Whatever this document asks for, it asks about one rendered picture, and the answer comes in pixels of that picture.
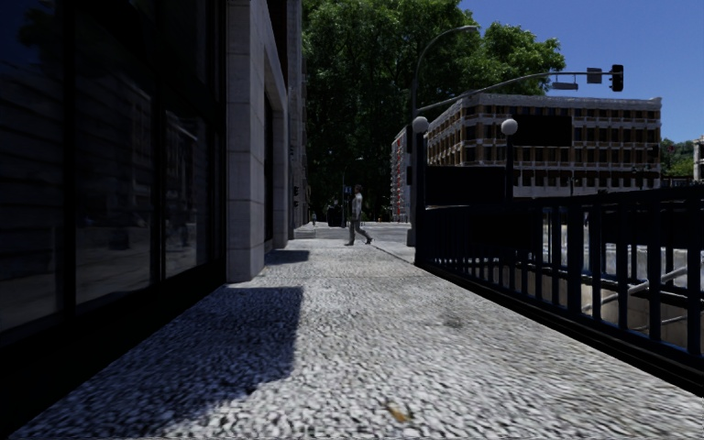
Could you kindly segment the person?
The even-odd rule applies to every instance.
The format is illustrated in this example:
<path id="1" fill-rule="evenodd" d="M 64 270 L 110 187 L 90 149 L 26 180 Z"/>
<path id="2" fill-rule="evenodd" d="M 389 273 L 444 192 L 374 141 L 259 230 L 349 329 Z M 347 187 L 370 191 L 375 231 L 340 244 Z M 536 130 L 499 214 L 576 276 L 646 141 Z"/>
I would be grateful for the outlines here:
<path id="1" fill-rule="evenodd" d="M 350 203 L 351 215 L 349 216 L 349 238 L 346 246 L 353 246 L 357 235 L 362 235 L 366 239 L 366 244 L 372 243 L 373 238 L 361 228 L 362 217 L 362 185 L 356 184 L 354 188 L 354 199 Z"/>

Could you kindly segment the red and white building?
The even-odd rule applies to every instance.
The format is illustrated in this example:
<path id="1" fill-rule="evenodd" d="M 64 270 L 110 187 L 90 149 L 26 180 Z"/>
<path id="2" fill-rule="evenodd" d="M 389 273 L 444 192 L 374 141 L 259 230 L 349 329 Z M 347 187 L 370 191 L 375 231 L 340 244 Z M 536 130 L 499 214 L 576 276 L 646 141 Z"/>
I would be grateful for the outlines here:
<path id="1" fill-rule="evenodd" d="M 390 146 L 390 214 L 391 221 L 408 223 L 411 213 L 411 186 L 408 169 L 411 154 L 408 143 L 411 128 L 406 126 L 394 138 Z"/>

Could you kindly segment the trees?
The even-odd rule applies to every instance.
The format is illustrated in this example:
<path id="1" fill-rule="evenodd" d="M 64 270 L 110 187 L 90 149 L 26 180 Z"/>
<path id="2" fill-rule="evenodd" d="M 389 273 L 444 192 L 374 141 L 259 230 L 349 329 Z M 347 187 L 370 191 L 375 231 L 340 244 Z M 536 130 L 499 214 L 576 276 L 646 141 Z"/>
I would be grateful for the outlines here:
<path id="1" fill-rule="evenodd" d="M 325 216 L 360 184 L 366 215 L 389 206 L 391 142 L 412 104 L 507 83 L 544 94 L 566 66 L 556 38 L 519 26 L 480 29 L 460 0 L 303 0 L 309 207 Z"/>
<path id="2" fill-rule="evenodd" d="M 694 174 L 694 142 L 675 142 L 664 138 L 661 142 L 661 174 L 664 177 L 687 177 Z"/>

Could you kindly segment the dark stairway railing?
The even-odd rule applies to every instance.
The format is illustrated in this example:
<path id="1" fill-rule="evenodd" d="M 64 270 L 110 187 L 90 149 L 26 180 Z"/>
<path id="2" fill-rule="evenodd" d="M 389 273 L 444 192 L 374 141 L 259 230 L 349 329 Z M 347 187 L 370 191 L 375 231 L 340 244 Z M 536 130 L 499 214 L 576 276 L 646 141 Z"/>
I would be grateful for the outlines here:
<path id="1" fill-rule="evenodd" d="M 704 184 L 519 201 L 511 163 L 428 166 L 427 128 L 418 267 L 704 397 Z"/>

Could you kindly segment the pale stone building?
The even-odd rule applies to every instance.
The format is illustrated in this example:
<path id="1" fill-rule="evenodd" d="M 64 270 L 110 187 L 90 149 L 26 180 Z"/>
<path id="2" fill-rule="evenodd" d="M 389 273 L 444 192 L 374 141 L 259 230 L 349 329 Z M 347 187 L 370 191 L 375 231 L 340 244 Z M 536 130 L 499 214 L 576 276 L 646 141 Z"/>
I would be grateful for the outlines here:
<path id="1" fill-rule="evenodd" d="M 0 440 L 308 220 L 303 0 L 0 0 Z"/>

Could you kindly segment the brown and pale building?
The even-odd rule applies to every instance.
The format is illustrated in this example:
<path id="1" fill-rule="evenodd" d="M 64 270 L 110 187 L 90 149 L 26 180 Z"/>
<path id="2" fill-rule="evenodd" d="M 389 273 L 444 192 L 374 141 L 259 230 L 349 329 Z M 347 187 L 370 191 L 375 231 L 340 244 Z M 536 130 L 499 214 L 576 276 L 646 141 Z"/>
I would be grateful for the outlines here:
<path id="1" fill-rule="evenodd" d="M 451 105 L 426 135 L 432 166 L 504 167 L 512 118 L 522 198 L 655 189 L 662 100 L 482 93 Z"/>

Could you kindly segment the traffic light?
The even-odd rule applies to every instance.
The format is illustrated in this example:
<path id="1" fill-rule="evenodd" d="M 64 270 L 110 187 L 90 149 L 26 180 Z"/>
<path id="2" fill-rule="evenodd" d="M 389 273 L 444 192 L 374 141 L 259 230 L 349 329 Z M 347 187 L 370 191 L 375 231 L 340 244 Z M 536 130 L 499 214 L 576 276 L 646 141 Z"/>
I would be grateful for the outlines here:
<path id="1" fill-rule="evenodd" d="M 462 32 L 471 32 L 471 33 L 479 33 L 479 27 L 478 26 L 472 26 L 472 25 L 464 25 L 461 27 L 454 27 L 447 29 L 443 31 L 442 33 L 438 34 L 435 36 L 433 39 L 431 39 L 427 45 L 423 48 L 423 50 L 420 52 L 420 55 L 417 59 L 416 66 L 414 69 L 414 74 L 412 78 L 412 87 L 410 90 L 410 99 L 411 99 L 411 123 L 409 125 L 409 129 L 411 130 L 410 134 L 408 135 L 408 140 L 407 140 L 407 147 L 409 148 L 409 153 L 411 155 L 411 167 L 409 168 L 409 171 L 411 172 L 411 201 L 410 201 L 410 207 L 411 207 L 411 213 L 409 214 L 410 218 L 410 224 L 411 224 L 411 229 L 407 233 L 407 238 L 406 238 L 406 245 L 408 247 L 414 248 L 416 246 L 416 233 L 418 231 L 418 221 L 417 221 L 417 214 L 422 211 L 425 208 L 425 204 L 423 201 L 424 198 L 424 183 L 423 183 L 423 178 L 424 178 L 424 167 L 426 165 L 426 153 L 424 151 L 424 133 L 429 127 L 429 123 L 427 121 L 427 118 L 422 115 L 423 112 L 437 108 L 439 106 L 447 105 L 447 104 L 452 104 L 458 100 L 461 100 L 465 97 L 473 96 L 476 94 L 480 94 L 483 92 L 487 91 L 492 91 L 494 89 L 501 88 L 502 86 L 509 85 L 512 83 L 519 83 L 522 81 L 526 81 L 529 79 L 534 79 L 534 78 L 543 78 L 547 77 L 550 75 L 554 76 L 564 76 L 564 75 L 573 75 L 573 76 L 579 76 L 583 75 L 588 78 L 589 83 L 597 83 L 596 77 L 603 77 L 603 76 L 610 76 L 610 80 L 614 83 L 610 86 L 610 88 L 614 92 L 621 92 L 623 90 L 623 66 L 622 65 L 617 65 L 613 64 L 611 66 L 610 71 L 601 71 L 596 68 L 589 68 L 586 71 L 561 71 L 561 72 L 540 72 L 540 73 L 534 73 L 534 74 L 529 74 L 529 75 L 524 75 L 518 78 L 514 78 L 511 80 L 508 80 L 506 82 L 499 82 L 496 84 L 493 84 L 488 87 L 484 87 L 481 89 L 477 89 L 474 91 L 468 91 L 461 93 L 455 97 L 448 98 L 444 101 L 440 101 L 434 104 L 429 104 L 424 107 L 418 107 L 417 106 L 417 89 L 418 89 L 418 81 L 419 81 L 419 76 L 420 76 L 420 70 L 421 70 L 421 65 L 424 59 L 424 56 L 426 53 L 433 47 L 433 45 L 441 38 L 447 35 L 452 35 L 456 33 L 462 33 Z"/>

